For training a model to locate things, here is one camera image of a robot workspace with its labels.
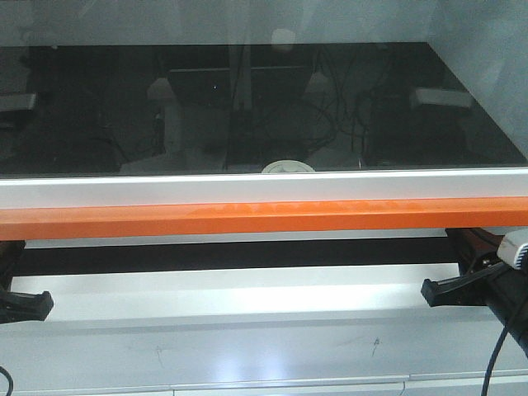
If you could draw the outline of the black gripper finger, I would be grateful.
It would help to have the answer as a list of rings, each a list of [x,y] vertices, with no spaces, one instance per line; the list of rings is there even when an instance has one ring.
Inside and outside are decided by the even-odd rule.
[[[507,264],[497,263],[480,271],[450,279],[439,281],[425,279],[422,283],[421,294],[430,307],[485,306],[484,282],[509,269]]]
[[[457,256],[461,275],[481,271],[499,262],[497,250],[501,235],[481,228],[448,228],[445,233]]]
[[[43,322],[54,307],[49,291],[36,295],[11,291],[13,271],[25,245],[24,241],[1,241],[1,324]]]

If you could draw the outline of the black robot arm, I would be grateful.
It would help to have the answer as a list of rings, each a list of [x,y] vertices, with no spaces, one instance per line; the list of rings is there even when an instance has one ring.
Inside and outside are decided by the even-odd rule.
[[[421,293],[431,307],[487,306],[527,351],[527,229],[496,235],[481,228],[447,229],[459,275],[425,279]]]

